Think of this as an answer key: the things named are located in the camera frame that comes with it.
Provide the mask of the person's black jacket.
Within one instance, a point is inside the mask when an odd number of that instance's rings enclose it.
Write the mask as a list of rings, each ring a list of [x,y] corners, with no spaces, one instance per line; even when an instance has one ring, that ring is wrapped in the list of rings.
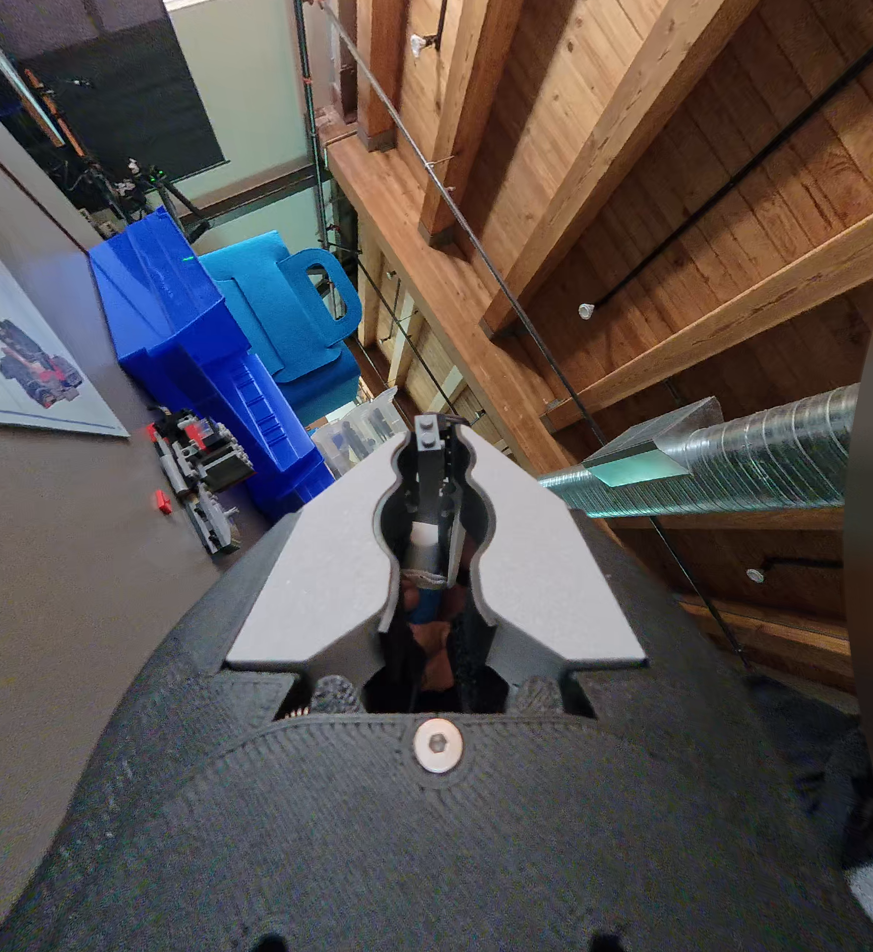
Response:
[[[765,675],[743,680],[814,831],[842,869],[873,864],[873,763],[859,716]]]

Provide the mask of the person's right hand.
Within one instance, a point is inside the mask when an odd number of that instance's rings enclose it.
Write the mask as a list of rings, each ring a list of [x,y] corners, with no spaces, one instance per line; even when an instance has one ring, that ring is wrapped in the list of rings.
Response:
[[[414,641],[424,654],[420,687],[425,692],[442,693],[454,687],[454,673],[447,649],[451,628],[451,624],[446,621],[410,624]]]

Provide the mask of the toy instruction booklet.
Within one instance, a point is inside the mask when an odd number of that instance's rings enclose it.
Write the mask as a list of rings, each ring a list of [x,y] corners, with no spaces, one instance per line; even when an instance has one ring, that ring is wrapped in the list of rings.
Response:
[[[0,425],[129,436],[1,259]]]

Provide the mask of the thin metal ceiling pipe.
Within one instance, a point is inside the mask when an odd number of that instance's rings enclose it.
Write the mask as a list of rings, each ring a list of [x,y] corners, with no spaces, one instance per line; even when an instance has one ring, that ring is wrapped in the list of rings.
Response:
[[[374,74],[373,69],[371,68],[371,62],[368,56],[365,56],[360,52],[359,44],[356,39],[352,38],[351,35],[347,32],[345,27],[342,25],[338,15],[331,10],[330,2],[317,2],[317,6],[323,10],[331,23],[332,27],[338,33],[340,39],[344,42],[344,45],[347,47],[348,51],[354,56],[357,65],[359,67],[360,75],[369,83],[373,95],[382,103],[383,108],[386,113],[393,120],[395,124],[395,129],[398,131],[399,135],[402,136],[408,143],[409,147],[413,150],[414,154],[419,160],[421,167],[424,172],[426,172],[430,183],[435,187],[437,196],[443,201],[445,205],[450,210],[450,213],[453,215],[454,220],[457,222],[459,228],[463,231],[466,238],[469,240],[470,244],[475,249],[479,258],[484,262],[486,267],[489,269],[492,278],[495,280],[499,286],[499,290],[502,292],[504,302],[510,305],[510,309],[514,311],[514,315],[519,322],[520,326],[529,334],[533,342],[538,347],[542,357],[548,363],[550,369],[557,375],[564,387],[567,390],[567,394],[570,398],[570,403],[577,409],[581,411],[582,419],[586,422],[589,430],[597,441],[597,446],[602,448],[606,445],[607,440],[602,432],[601,428],[598,426],[595,418],[592,414],[587,411],[582,402],[581,397],[569,383],[569,379],[566,374],[563,372],[561,366],[557,362],[555,356],[550,351],[548,346],[543,342],[538,328],[533,324],[532,320],[526,314],[526,311],[522,304],[518,300],[517,293],[513,292],[512,289],[507,284],[503,274],[499,271],[498,267],[490,259],[488,252],[478,238],[476,232],[473,231],[469,222],[463,215],[461,209],[457,206],[454,201],[453,195],[449,186],[443,183],[440,179],[439,174],[437,173],[437,166],[435,162],[428,160],[424,151],[419,147],[418,142],[411,135],[409,128],[405,124],[403,118],[401,117],[397,106],[392,100],[392,97],[388,95],[385,91],[384,85],[381,80]],[[728,646],[732,649],[740,660],[742,667],[749,673],[752,672],[752,662],[749,659],[748,655],[743,649],[740,641],[738,640],[735,633],[730,629],[730,627],[725,622],[724,618],[721,616],[718,608],[715,606],[714,602],[710,600],[707,595],[701,590],[698,582],[692,576],[691,571],[689,570],[686,563],[681,559],[681,555],[678,554],[674,548],[674,544],[669,540],[668,535],[661,526],[660,519],[655,516],[650,516],[648,518],[649,528],[655,530],[658,538],[662,541],[668,553],[674,559],[676,565],[684,574],[689,585],[693,589],[695,595],[697,595],[704,608],[708,609],[711,617],[716,623],[717,627],[721,633],[726,636]]]

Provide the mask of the grey toy brick assembly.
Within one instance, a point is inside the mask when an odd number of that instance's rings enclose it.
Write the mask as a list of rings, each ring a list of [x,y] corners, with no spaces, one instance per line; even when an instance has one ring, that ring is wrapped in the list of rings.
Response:
[[[454,425],[437,413],[415,418],[418,521],[449,526],[456,515],[461,489],[455,471]]]

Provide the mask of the blue plastic bin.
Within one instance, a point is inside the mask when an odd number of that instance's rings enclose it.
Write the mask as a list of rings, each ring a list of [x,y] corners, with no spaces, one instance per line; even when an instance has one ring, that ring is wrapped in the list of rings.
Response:
[[[170,411],[224,424],[252,500],[278,521],[335,479],[167,210],[89,253],[120,365]]]

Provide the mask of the dark hanging panel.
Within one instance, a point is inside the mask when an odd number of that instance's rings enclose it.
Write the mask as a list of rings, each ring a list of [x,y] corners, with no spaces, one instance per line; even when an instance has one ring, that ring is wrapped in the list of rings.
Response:
[[[0,1],[0,50],[26,89],[109,173],[173,180],[226,160],[160,1]]]

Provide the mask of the toy brick truck model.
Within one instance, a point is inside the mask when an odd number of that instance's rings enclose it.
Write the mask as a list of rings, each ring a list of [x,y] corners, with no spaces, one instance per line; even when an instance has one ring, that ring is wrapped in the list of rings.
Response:
[[[238,439],[222,422],[195,411],[154,406],[147,435],[168,482],[165,491],[187,516],[206,553],[219,559],[240,549],[238,506],[222,496],[253,475]]]

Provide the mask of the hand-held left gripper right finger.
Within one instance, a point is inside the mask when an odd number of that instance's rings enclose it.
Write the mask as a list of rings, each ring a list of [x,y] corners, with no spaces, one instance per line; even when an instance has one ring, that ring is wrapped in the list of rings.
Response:
[[[532,676],[642,666],[647,655],[568,506],[466,425],[462,526],[470,590],[492,639],[491,670]]]

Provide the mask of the light blue felt bag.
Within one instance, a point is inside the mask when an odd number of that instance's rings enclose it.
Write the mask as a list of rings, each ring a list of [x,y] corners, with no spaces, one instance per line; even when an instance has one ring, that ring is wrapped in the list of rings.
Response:
[[[346,340],[363,312],[334,254],[319,247],[292,254],[278,232],[266,232],[199,260],[301,423],[356,398],[360,369]]]

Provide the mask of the silver air duct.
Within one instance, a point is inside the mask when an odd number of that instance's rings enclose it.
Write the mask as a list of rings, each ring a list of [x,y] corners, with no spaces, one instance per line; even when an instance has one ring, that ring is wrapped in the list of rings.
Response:
[[[538,482],[591,517],[843,506],[859,384],[724,421],[715,397],[629,427]]]

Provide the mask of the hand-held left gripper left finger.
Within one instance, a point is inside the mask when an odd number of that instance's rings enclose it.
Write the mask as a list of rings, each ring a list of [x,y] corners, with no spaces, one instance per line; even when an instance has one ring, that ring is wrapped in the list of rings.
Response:
[[[399,568],[381,530],[402,485],[410,435],[390,438],[300,509],[225,662],[315,682],[339,675],[357,689],[383,667],[379,633],[395,615]]]

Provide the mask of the brown desk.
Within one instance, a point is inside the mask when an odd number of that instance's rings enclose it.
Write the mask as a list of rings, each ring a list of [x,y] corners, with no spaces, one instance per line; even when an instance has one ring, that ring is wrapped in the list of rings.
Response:
[[[128,438],[0,425],[0,921],[54,837],[125,690],[182,614],[270,528],[243,486],[241,549],[212,560],[166,485],[87,250],[99,236],[0,122],[0,259]]]

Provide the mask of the clear plastic container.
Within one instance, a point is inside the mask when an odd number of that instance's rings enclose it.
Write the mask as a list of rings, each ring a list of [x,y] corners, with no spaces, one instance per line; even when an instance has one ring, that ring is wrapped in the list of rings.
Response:
[[[393,437],[409,431],[395,406],[397,387],[379,396],[335,411],[332,419],[312,434],[314,445],[334,479],[339,479]]]

